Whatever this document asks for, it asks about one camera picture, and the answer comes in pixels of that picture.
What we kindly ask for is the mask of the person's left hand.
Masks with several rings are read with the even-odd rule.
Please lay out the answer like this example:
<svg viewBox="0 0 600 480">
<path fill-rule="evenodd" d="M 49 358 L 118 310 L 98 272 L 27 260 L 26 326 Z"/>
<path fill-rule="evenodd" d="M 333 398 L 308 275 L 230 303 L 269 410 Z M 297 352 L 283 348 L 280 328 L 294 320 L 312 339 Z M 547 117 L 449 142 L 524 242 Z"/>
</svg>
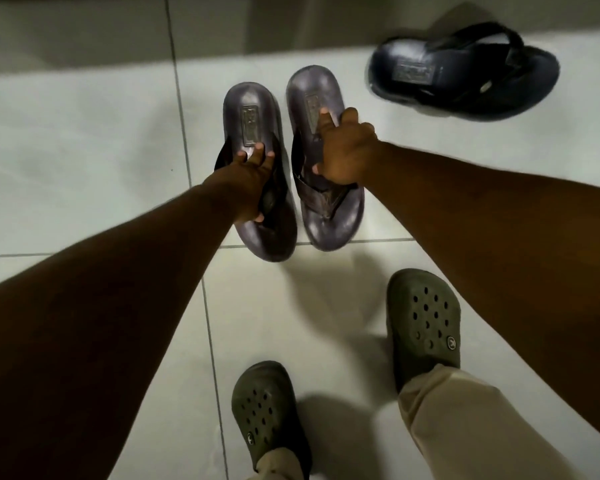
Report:
<svg viewBox="0 0 600 480">
<path fill-rule="evenodd" d="M 250 155 L 242 150 L 237 152 L 231 163 L 213 172 L 202 187 L 229 209 L 235 224 L 261 223 L 264 213 L 259 202 L 272 176 L 275 158 L 273 151 L 266 151 L 265 145 L 257 142 Z"/>
</svg>

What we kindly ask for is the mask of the person's right hand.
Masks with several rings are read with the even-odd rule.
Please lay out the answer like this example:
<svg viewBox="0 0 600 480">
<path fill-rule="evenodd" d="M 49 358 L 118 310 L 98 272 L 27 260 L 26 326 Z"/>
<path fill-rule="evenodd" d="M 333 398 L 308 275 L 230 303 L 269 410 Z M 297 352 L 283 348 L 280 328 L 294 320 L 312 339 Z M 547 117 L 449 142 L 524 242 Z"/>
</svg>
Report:
<svg viewBox="0 0 600 480">
<path fill-rule="evenodd" d="M 338 185 L 362 185 L 379 139 L 374 126 L 360 122 L 358 110 L 348 107 L 336 125 L 326 107 L 319 112 L 317 124 L 322 140 L 322 160 L 330 165 L 330 176 L 325 179 Z"/>
</svg>

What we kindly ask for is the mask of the dark purple flip-flop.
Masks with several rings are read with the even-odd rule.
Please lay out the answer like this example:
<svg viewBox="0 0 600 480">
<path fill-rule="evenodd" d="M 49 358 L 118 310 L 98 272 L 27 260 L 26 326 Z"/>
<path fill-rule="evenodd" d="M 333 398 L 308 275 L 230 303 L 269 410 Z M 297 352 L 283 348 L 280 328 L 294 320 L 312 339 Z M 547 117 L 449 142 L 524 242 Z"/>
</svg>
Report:
<svg viewBox="0 0 600 480">
<path fill-rule="evenodd" d="M 338 124 L 345 108 L 339 84 L 330 70 L 311 65 L 291 76 L 286 96 L 294 133 L 291 173 L 301 201 L 304 229 L 317 249 L 341 249 L 353 239 L 362 222 L 364 190 L 357 184 L 336 184 L 313 172 L 313 166 L 323 161 L 320 110 L 326 107 L 334 124 Z"/>
<path fill-rule="evenodd" d="M 282 262 L 291 257 L 297 242 L 296 212 L 290 195 L 286 154 L 281 144 L 280 110 L 275 97 L 263 85 L 241 82 L 225 95 L 223 103 L 225 142 L 214 170 L 229 165 L 239 151 L 252 153 L 257 142 L 275 153 L 272 176 L 264 186 L 267 214 L 261 224 L 237 226 L 237 234 L 258 258 Z"/>
</svg>

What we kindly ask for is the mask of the person's right forearm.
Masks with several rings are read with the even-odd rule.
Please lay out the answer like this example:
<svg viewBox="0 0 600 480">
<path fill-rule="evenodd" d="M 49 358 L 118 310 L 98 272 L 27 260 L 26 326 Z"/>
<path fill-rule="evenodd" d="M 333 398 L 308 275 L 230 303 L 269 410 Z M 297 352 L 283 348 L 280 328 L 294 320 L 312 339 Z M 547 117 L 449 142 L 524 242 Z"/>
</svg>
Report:
<svg viewBox="0 0 600 480">
<path fill-rule="evenodd" d="M 357 182 L 600 433 L 600 188 L 375 141 Z"/>
</svg>

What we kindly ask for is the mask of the person's left forearm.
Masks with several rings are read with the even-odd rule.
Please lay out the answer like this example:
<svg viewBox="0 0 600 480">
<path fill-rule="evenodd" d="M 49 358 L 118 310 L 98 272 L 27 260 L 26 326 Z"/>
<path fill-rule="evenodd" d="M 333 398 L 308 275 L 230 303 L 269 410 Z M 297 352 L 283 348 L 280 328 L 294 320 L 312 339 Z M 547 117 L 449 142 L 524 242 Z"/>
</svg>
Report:
<svg viewBox="0 0 600 480">
<path fill-rule="evenodd" d="M 234 218 L 205 183 L 0 283 L 0 480 L 107 480 Z"/>
</svg>

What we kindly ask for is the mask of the dark blue flip-flop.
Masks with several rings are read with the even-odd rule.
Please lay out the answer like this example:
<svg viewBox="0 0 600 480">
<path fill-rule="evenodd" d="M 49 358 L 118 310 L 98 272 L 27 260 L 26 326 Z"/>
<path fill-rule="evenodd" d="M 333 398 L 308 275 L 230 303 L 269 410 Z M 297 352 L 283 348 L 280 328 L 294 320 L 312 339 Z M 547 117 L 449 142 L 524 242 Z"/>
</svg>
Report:
<svg viewBox="0 0 600 480">
<path fill-rule="evenodd" d="M 378 97 L 473 121 L 528 111 L 550 94 L 559 76 L 556 56 L 526 45 L 498 22 L 436 39 L 389 38 L 373 51 L 367 68 L 368 86 Z"/>
</svg>

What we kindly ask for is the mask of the olive green right clog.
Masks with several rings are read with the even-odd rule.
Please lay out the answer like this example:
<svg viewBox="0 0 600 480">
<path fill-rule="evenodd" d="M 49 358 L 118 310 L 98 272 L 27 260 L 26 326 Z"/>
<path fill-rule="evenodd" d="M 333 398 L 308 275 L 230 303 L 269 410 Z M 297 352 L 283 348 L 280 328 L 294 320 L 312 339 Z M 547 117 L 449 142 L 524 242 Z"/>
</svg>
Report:
<svg viewBox="0 0 600 480">
<path fill-rule="evenodd" d="M 461 367 L 461 306 L 448 283 L 416 268 L 393 273 L 386 325 L 395 389 L 437 365 Z"/>
</svg>

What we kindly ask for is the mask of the olive green clog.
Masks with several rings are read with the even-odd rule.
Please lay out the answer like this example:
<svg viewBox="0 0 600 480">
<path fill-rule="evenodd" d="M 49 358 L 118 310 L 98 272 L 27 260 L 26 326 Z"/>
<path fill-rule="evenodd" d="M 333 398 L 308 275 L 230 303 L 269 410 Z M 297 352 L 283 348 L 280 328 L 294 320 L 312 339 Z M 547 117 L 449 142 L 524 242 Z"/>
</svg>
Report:
<svg viewBox="0 0 600 480">
<path fill-rule="evenodd" d="M 309 480 L 312 452 L 282 364 L 268 360 L 250 366 L 234 386 L 231 405 L 256 478 Z"/>
<path fill-rule="evenodd" d="M 395 389 L 437 365 L 461 367 L 461 306 L 448 283 L 416 268 L 393 273 L 386 325 Z"/>
</svg>

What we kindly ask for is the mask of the olive green left clog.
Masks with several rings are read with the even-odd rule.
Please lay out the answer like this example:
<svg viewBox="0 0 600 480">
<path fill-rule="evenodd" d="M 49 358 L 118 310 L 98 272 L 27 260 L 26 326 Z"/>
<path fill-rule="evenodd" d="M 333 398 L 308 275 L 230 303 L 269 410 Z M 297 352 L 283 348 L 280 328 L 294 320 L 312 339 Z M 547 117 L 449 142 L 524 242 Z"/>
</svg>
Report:
<svg viewBox="0 0 600 480">
<path fill-rule="evenodd" d="M 231 405 L 256 478 L 309 480 L 312 452 L 282 364 L 268 360 L 250 366 L 234 386 Z"/>
</svg>

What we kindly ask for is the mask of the beige trousers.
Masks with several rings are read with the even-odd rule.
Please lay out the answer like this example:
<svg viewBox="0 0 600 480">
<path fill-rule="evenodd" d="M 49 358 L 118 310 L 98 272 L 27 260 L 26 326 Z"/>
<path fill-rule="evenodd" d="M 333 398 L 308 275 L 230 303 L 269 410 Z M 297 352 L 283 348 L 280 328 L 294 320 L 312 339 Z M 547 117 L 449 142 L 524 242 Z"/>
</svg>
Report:
<svg viewBox="0 0 600 480">
<path fill-rule="evenodd" d="M 437 365 L 398 392 L 434 480 L 586 480 L 496 387 Z"/>
</svg>

